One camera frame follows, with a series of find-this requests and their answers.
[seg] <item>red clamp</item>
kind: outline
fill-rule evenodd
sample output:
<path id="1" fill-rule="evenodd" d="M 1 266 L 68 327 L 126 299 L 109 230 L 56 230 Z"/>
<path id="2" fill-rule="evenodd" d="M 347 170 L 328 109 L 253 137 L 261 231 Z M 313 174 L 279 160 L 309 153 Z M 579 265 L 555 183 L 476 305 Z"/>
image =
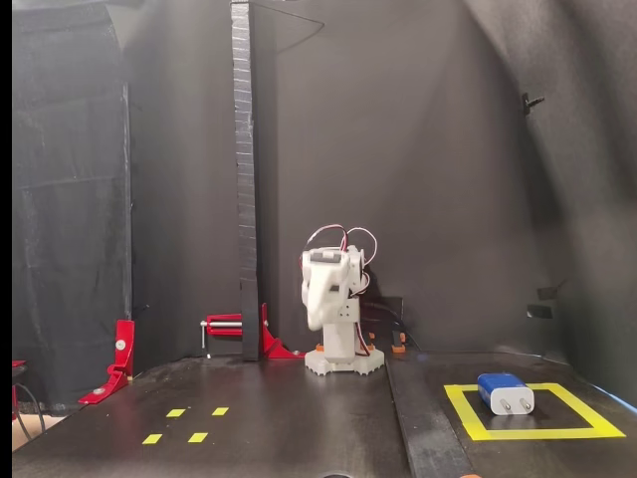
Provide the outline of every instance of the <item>red clamp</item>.
<path id="1" fill-rule="evenodd" d="M 135 332 L 133 321 L 117 321 L 115 332 L 115 363 L 106 371 L 110 375 L 108 382 L 78 400 L 79 403 L 96 404 L 111 396 L 120 388 L 128 385 L 132 376 L 132 346 Z"/>
<path id="2" fill-rule="evenodd" d="M 281 339 L 275 339 L 268 330 L 268 306 L 261 306 L 261 327 L 263 335 L 263 355 L 268 359 L 301 359 L 305 352 L 290 352 L 283 347 Z"/>
<path id="3" fill-rule="evenodd" d="M 220 324 L 215 327 L 215 322 L 223 323 L 223 325 Z M 241 314 L 206 317 L 206 334 L 209 336 L 241 337 L 243 334 L 241 331 Z"/>

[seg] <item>yellow tape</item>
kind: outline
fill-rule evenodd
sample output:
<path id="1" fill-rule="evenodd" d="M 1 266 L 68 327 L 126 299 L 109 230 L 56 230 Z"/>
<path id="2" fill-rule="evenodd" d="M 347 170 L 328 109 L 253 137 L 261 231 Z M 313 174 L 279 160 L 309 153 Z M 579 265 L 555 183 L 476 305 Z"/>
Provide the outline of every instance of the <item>yellow tape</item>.
<path id="1" fill-rule="evenodd" d="M 186 411 L 185 408 L 173 408 L 166 416 L 168 418 L 177 418 L 178 416 L 181 416 L 184 411 Z"/>
<path id="2" fill-rule="evenodd" d="M 188 443 L 201 443 L 206 436 L 208 436 L 208 433 L 193 433 Z"/>
<path id="3" fill-rule="evenodd" d="M 227 406 L 219 406 L 218 408 L 215 409 L 215 411 L 212 412 L 212 416 L 221 416 L 221 415 L 225 415 L 226 411 L 228 411 L 230 408 L 228 408 Z"/>
<path id="4" fill-rule="evenodd" d="M 465 391 L 478 391 L 477 385 L 445 385 L 447 396 L 460 421 L 474 441 L 486 440 L 566 440 L 576 438 L 625 437 L 603 416 L 558 383 L 527 383 L 532 390 L 548 390 L 586 420 L 591 428 L 555 428 L 535 430 L 488 430 L 480 421 L 465 396 Z"/>
<path id="5" fill-rule="evenodd" d="M 161 433 L 155 433 L 152 435 L 148 435 L 148 438 L 141 442 L 142 445 L 154 445 L 161 438 Z"/>

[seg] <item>white cable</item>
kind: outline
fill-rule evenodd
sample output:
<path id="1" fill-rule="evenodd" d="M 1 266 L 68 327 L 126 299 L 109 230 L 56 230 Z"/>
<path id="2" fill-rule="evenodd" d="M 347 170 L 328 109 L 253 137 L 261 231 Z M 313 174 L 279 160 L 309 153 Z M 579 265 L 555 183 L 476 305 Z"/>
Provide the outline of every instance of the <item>white cable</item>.
<path id="1" fill-rule="evenodd" d="M 353 293 L 354 296 L 358 295 L 358 294 L 364 294 L 367 291 L 367 288 L 369 287 L 369 282 L 371 281 L 369 279 L 369 274 L 367 274 L 366 272 L 362 273 L 363 276 L 365 276 L 367 278 L 367 282 L 365 283 L 365 285 L 363 287 L 361 287 L 360 289 L 358 289 L 356 292 Z"/>
<path id="2" fill-rule="evenodd" d="M 378 241 L 376 240 L 376 236 L 374 236 L 371 232 L 369 232 L 364 227 L 352 227 L 351 229 L 349 229 L 347 231 L 347 235 L 351 234 L 352 231 L 363 231 L 363 232 L 366 232 L 367 234 L 369 234 L 369 236 L 374 241 L 374 253 L 371 255 L 369 260 L 365 261 L 365 263 L 363 264 L 363 267 L 365 267 L 367 264 L 369 264 L 371 261 L 374 260 L 374 257 L 376 257 L 376 252 L 378 251 Z M 340 240 L 340 248 L 342 249 L 342 239 Z"/>
<path id="3" fill-rule="evenodd" d="M 312 236 L 310 236 L 310 239 L 308 239 L 308 242 L 306 242 L 306 247 L 308 247 L 308 244 L 310 244 L 315 237 L 317 237 L 317 235 L 319 235 L 322 231 L 326 230 L 326 229 L 341 229 L 342 230 L 342 239 L 340 240 L 340 249 L 341 250 L 345 250 L 347 247 L 347 230 L 342 227 L 340 224 L 327 224 L 326 226 L 320 227 L 319 229 L 317 229 L 314 234 L 312 234 Z"/>

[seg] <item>black floor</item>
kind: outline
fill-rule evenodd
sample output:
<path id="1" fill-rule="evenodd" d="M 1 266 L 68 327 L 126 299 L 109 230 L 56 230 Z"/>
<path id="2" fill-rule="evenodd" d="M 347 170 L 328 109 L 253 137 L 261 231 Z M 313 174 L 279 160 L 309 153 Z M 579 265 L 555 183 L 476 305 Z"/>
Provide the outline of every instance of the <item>black floor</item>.
<path id="1" fill-rule="evenodd" d="M 229 409 L 212 416 L 217 407 Z M 171 409 L 185 411 L 168 418 Z M 150 434 L 161 437 L 143 445 Z M 12 465 L 14 477 L 410 476 L 386 371 L 319 377 L 301 359 L 159 367 L 16 451 Z"/>
<path id="2" fill-rule="evenodd" d="M 476 383 L 494 371 L 559 383 L 626 437 L 473 441 L 444 385 Z M 487 429 L 587 426 L 550 392 L 536 394 L 531 416 L 505 419 L 475 392 L 465 395 Z M 219 407 L 228 410 L 213 416 Z M 173 409 L 184 411 L 166 417 Z M 189 443 L 195 433 L 207 435 Z M 142 444 L 153 434 L 161 435 L 156 443 Z M 410 353 L 388 357 L 369 376 L 321 377 L 302 360 L 194 358 L 143 374 L 12 457 L 15 477 L 399 478 L 411 475 L 410 466 L 427 478 L 630 478 L 637 476 L 637 415 L 569 367 L 533 357 Z"/>
<path id="3" fill-rule="evenodd" d="M 389 357 L 396 408 L 415 477 L 629 478 L 637 476 L 637 415 L 579 379 L 571 368 L 508 354 L 417 354 Z M 508 371 L 527 383 L 555 382 L 626 437 L 474 441 L 445 385 L 475 384 L 486 372 Z M 495 417 L 474 391 L 465 396 L 488 430 L 590 427 L 550 391 L 535 392 L 532 415 Z"/>

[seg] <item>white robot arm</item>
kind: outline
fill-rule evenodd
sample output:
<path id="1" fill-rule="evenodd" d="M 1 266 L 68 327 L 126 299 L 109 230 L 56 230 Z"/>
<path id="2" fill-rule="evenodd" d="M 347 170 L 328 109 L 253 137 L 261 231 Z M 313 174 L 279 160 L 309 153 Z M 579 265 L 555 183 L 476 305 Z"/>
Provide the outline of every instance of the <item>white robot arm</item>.
<path id="1" fill-rule="evenodd" d="M 303 253 L 301 264 L 308 327 L 323 333 L 322 350 L 306 354 L 306 366 L 319 375 L 347 370 L 368 374 L 381 367 L 383 352 L 368 347 L 360 332 L 357 294 L 369 285 L 363 251 L 355 246 L 312 249 Z"/>

